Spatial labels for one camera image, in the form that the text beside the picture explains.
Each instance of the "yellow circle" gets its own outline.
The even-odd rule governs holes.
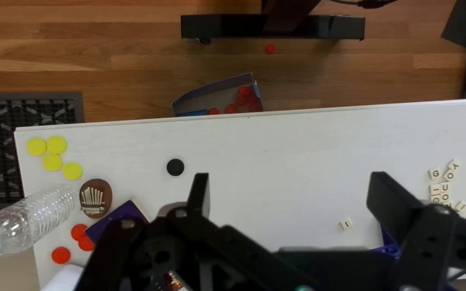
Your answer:
[[[62,169],[62,158],[60,158],[60,156],[47,154],[47,156],[42,159],[42,167],[44,167],[47,172],[58,172],[58,170]]]
[[[29,156],[44,156],[45,153],[45,141],[41,138],[31,138],[26,143],[26,151]]]
[[[83,167],[76,162],[70,162],[62,169],[62,175],[70,182],[79,180],[83,174],[84,174]]]
[[[62,137],[52,137],[47,141],[47,149],[49,149],[49,154],[60,156],[60,154],[66,153],[68,143]]]

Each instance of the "wooden floor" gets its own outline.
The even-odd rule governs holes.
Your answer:
[[[178,96],[244,72],[267,111],[455,99],[466,51],[440,40],[451,6],[325,0],[316,14],[366,17],[366,41],[201,48],[180,38],[180,15],[257,14],[261,2],[0,0],[0,91],[81,91],[87,122],[170,117]],[[274,56],[264,52],[270,43]]]

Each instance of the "clear plastic bottle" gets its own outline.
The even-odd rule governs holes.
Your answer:
[[[29,196],[0,211],[0,256],[32,248],[74,211],[78,190],[60,188]]]

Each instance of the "white tabletop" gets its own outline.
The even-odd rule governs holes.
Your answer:
[[[210,221],[272,251],[379,246],[366,209],[372,172],[387,172],[427,200],[427,170],[456,159],[453,201],[466,203],[466,101],[19,128],[26,195],[66,183],[26,154],[29,138],[53,135],[70,145],[65,161],[84,167],[74,185],[104,179],[115,193],[113,209],[134,198],[147,219],[186,201],[194,174],[210,174]],[[185,162],[181,177],[167,174],[170,159]],[[354,222],[350,232],[338,227],[345,217]],[[87,261],[70,238],[78,222],[92,224],[79,214],[36,245],[41,285],[58,271],[50,261],[55,246],[71,246],[76,264]]]

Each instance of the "metal grate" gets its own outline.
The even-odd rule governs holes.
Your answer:
[[[0,209],[23,198],[13,132],[83,122],[81,94],[0,94]]]

